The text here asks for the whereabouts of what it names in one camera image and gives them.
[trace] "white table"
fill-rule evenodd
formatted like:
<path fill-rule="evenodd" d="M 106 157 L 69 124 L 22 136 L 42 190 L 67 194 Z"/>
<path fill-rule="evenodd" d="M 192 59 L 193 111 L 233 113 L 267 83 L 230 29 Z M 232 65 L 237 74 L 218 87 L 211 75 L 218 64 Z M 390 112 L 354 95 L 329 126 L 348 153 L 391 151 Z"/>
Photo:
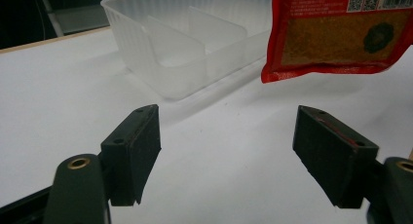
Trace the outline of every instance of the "white table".
<path fill-rule="evenodd" d="M 0 55 L 0 206 L 52 184 L 57 165 L 97 154 L 138 107 L 160 105 L 162 147 L 142 204 L 113 223 L 365 223 L 331 205 L 292 150 L 298 105 L 329 112 L 408 157 L 413 48 L 376 75 L 320 75 L 263 85 L 264 59 L 180 101 L 123 64 L 110 29 Z"/>

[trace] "red snack package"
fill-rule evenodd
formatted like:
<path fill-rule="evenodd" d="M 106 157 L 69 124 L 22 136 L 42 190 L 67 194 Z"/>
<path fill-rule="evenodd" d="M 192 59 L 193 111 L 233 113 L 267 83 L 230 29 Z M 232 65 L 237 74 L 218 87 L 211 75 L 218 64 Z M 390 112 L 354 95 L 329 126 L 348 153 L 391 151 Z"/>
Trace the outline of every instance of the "red snack package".
<path fill-rule="evenodd" d="M 413 0 L 273 0 L 261 80 L 386 70 L 413 43 L 412 13 Z"/>

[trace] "barcode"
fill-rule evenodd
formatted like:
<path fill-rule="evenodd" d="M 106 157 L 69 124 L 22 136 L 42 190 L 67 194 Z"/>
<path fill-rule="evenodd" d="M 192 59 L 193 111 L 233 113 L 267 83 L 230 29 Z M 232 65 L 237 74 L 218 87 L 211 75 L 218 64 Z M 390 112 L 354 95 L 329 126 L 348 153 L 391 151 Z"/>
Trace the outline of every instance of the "barcode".
<path fill-rule="evenodd" d="M 378 9 L 413 8 L 413 0 L 380 0 Z"/>

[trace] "brass screw hole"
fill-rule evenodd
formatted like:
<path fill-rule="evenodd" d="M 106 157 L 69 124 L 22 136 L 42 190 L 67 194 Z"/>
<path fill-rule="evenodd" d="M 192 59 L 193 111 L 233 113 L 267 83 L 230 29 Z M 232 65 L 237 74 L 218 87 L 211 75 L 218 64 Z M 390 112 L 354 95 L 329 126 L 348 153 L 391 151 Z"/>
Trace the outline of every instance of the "brass screw hole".
<path fill-rule="evenodd" d="M 408 172 L 413 172 L 413 164 L 412 164 L 412 163 L 398 162 L 397 165 L 398 165 L 400 168 L 402 168 L 402 169 L 404 169 L 404 170 L 406 170 L 406 171 L 408 171 Z"/>
<path fill-rule="evenodd" d="M 79 158 L 75 159 L 72 162 L 70 162 L 67 167 L 70 169 L 79 169 L 79 168 L 84 168 L 87 166 L 91 160 L 89 158 Z"/>

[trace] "clear plastic container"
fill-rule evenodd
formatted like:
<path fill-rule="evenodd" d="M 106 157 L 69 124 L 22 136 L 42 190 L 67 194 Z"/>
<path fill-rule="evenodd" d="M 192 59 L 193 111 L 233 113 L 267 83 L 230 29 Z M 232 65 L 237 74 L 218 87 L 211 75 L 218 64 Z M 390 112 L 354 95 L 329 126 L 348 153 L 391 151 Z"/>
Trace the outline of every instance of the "clear plastic container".
<path fill-rule="evenodd" d="M 122 58 L 180 99 L 263 57 L 271 0 L 103 0 Z"/>

